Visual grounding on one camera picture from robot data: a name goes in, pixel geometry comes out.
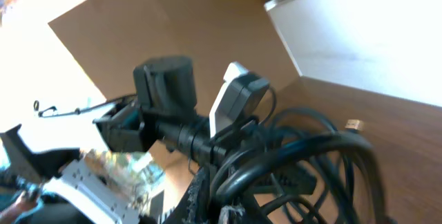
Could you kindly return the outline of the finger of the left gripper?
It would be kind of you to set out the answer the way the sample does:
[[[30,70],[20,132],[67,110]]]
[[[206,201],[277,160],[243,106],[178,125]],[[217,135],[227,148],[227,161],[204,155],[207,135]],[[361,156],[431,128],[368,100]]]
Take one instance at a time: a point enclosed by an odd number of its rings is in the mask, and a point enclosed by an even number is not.
[[[272,174],[286,194],[312,195],[318,182],[315,175],[306,166],[299,163],[281,167],[273,171]],[[278,190],[271,179],[271,174],[267,173],[252,184],[249,192],[252,194],[277,194]]]

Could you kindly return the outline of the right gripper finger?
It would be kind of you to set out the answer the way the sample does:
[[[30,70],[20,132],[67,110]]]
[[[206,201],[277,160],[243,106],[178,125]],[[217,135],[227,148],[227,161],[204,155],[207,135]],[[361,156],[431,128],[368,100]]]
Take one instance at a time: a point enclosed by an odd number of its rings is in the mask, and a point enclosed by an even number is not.
[[[178,206],[165,224],[207,224],[210,196],[210,170],[202,167],[191,181]]]

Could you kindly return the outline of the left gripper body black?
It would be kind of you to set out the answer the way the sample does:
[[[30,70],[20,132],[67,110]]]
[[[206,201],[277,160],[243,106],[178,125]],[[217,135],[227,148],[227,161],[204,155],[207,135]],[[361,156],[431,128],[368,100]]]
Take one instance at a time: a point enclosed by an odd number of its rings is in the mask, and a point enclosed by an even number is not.
[[[242,147],[254,127],[259,125],[258,116],[252,115],[239,122],[234,122],[225,129],[215,134],[208,143],[210,148],[207,163],[220,167],[222,163],[234,152]]]

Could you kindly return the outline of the black cable silver plug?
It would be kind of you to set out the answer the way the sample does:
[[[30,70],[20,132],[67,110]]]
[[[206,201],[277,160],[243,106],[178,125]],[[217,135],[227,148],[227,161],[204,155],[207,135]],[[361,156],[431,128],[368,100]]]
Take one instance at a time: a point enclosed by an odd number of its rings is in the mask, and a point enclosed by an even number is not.
[[[328,195],[338,208],[337,223],[360,223],[354,207],[354,170],[359,169],[372,203],[375,223],[390,223],[375,155],[360,136],[362,121],[348,120],[339,131],[312,109],[291,108],[265,126],[244,128],[248,138],[235,141],[233,153],[213,162],[210,219],[223,214],[237,221],[257,214],[265,221],[281,208],[291,223],[293,208],[302,223],[324,223],[319,210]]]

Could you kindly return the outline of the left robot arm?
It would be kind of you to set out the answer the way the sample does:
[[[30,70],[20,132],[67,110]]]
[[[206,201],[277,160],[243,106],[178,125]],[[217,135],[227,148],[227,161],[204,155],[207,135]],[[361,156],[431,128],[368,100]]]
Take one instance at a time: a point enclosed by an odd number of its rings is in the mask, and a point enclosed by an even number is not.
[[[307,200],[316,178],[297,162],[284,162],[242,182],[238,192],[221,201],[217,192],[250,162],[265,165],[265,156],[288,137],[305,141],[305,132],[277,125],[283,113],[254,115],[269,81],[231,63],[208,116],[197,114],[193,63],[185,56],[150,59],[133,71],[136,92],[110,101],[110,110],[94,120],[114,153],[148,151],[155,142],[196,162],[190,186],[168,223],[268,223],[278,208],[294,208],[303,223],[322,223],[318,205]],[[18,193],[3,206],[5,223],[152,223],[142,211],[143,184],[124,185],[124,174],[98,176],[77,147],[33,151],[20,126],[1,134],[10,166],[1,171],[1,187]]]

